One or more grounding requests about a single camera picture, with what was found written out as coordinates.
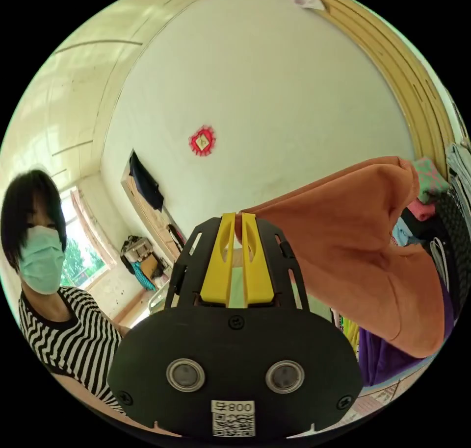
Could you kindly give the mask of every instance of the black hair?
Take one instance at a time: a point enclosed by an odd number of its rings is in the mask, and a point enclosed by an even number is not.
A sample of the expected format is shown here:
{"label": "black hair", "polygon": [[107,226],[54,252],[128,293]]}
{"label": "black hair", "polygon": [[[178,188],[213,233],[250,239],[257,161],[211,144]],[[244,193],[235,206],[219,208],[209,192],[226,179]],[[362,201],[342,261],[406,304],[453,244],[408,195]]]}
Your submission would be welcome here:
{"label": "black hair", "polygon": [[28,217],[33,211],[35,195],[43,200],[49,217],[54,221],[63,252],[67,246],[60,194],[51,177],[42,170],[18,175],[6,190],[0,216],[1,245],[8,263],[16,272],[22,258],[21,248],[26,245]]}

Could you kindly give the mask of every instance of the orange cloth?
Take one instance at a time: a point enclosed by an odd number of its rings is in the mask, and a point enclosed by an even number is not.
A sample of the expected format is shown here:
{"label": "orange cloth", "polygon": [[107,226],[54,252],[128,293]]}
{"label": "orange cloth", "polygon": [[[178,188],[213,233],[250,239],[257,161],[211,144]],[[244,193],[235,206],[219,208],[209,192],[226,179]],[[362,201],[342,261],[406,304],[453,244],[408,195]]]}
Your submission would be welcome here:
{"label": "orange cloth", "polygon": [[[444,340],[444,305],[432,258],[391,244],[394,225],[419,192],[398,157],[362,162],[242,212],[281,229],[308,293],[385,339],[425,358]],[[235,232],[241,241],[241,217]]]}

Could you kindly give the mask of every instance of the purple cloth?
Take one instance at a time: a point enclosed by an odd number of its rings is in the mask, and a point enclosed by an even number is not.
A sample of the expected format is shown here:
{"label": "purple cloth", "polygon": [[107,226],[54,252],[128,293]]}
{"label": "purple cloth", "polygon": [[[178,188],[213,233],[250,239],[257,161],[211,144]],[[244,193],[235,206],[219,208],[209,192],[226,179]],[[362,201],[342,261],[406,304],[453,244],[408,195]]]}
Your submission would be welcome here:
{"label": "purple cloth", "polygon": [[[441,278],[440,283],[445,308],[444,340],[446,340],[453,329],[453,307],[450,295]],[[360,328],[359,365],[365,386],[381,384],[422,360],[423,358],[414,358],[388,344],[380,337]]]}

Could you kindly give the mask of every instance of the screw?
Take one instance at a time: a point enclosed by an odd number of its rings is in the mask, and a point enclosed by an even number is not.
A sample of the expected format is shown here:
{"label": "screw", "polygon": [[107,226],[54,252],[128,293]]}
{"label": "screw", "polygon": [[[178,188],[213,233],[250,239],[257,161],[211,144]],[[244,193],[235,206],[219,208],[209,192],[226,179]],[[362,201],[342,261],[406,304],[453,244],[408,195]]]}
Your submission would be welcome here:
{"label": "screw", "polygon": [[346,409],[351,404],[352,400],[353,400],[352,396],[343,396],[337,402],[337,409],[339,409],[339,410]]}
{"label": "screw", "polygon": [[126,391],[120,391],[118,393],[118,399],[124,404],[124,405],[132,405],[132,397],[126,392]]}
{"label": "screw", "polygon": [[232,316],[229,318],[229,327],[232,330],[240,330],[244,327],[244,318],[242,316]]}

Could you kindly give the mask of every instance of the window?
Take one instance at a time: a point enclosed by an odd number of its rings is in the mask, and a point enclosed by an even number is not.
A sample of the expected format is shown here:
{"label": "window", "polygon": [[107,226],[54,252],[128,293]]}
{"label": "window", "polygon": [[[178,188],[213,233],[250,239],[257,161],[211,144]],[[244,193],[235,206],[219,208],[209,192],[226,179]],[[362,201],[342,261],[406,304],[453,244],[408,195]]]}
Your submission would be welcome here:
{"label": "window", "polygon": [[73,190],[63,192],[61,195],[67,231],[67,248],[60,284],[86,289],[108,270],[108,266],[93,248],[80,224],[70,198]]}

